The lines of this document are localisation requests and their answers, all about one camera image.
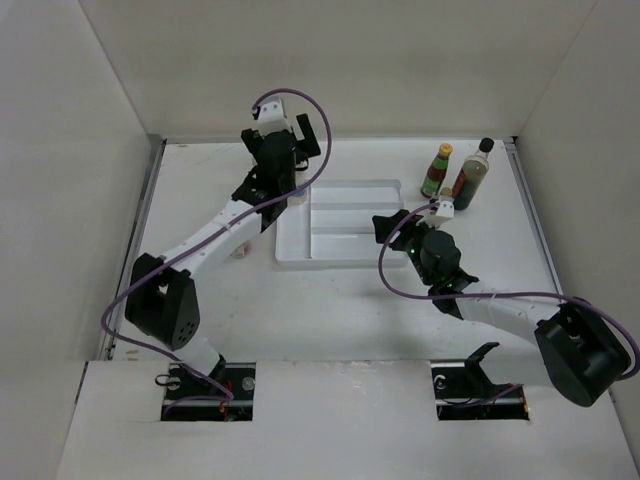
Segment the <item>small bottle blue label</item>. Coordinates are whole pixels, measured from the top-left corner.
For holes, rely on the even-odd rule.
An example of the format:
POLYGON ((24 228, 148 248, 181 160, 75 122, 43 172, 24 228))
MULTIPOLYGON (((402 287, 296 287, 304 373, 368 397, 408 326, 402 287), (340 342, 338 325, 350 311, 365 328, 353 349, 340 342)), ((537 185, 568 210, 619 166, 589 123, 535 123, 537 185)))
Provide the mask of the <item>small bottle blue label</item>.
POLYGON ((307 181, 306 175, 309 167, 307 160, 301 161, 295 168, 295 192, 289 197, 288 204, 290 206, 304 204, 307 199, 307 188, 302 185, 307 181))

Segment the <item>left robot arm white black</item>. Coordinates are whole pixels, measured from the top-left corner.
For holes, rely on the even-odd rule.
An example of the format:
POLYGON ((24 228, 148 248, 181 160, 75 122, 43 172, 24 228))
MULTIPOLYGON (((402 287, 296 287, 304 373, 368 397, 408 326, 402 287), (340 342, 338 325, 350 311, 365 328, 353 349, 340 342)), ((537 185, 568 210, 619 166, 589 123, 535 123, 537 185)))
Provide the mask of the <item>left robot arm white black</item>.
POLYGON ((299 114, 296 121, 301 138, 284 114, 261 111, 257 127, 241 133, 254 166, 222 211, 163 256, 145 253, 134 263, 133 283, 170 259, 185 256, 129 294, 124 316, 194 369, 189 383, 202 398, 214 398, 223 390, 225 360, 201 331, 196 274, 216 268, 267 230, 287 208, 286 195, 301 184, 296 175, 321 154, 309 117, 299 114))

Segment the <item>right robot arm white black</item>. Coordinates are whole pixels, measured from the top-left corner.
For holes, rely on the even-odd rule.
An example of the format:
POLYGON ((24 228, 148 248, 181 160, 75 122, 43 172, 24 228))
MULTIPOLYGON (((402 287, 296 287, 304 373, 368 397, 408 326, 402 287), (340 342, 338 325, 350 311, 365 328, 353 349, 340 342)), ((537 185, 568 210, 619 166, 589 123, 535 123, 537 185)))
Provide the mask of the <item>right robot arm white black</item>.
POLYGON ((551 385, 589 407, 614 383, 639 372, 639 346, 589 302, 551 292, 500 292, 465 272, 454 238, 418 211, 372 218, 383 251, 406 254, 427 287, 424 300, 460 321, 475 321, 536 346, 551 385))

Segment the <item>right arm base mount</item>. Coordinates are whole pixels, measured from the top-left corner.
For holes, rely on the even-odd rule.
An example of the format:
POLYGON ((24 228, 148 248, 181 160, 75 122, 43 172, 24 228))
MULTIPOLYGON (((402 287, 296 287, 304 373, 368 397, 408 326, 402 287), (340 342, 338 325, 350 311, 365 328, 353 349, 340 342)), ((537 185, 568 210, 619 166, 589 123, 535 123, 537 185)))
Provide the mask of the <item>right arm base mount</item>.
POLYGON ((529 420, 523 386, 495 384, 482 368, 487 354, 498 346, 487 342, 466 358, 431 363, 440 421, 529 420))

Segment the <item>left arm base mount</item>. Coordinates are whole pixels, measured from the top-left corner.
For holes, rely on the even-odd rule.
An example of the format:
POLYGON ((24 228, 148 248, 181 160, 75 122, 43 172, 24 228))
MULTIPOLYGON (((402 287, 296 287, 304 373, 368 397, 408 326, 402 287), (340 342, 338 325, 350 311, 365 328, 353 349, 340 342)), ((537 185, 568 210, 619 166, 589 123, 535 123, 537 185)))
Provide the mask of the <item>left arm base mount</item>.
POLYGON ((164 422, 248 422, 253 419, 256 391, 255 363, 228 363, 217 382, 233 398, 202 378, 171 363, 156 376, 163 389, 160 420, 164 422))

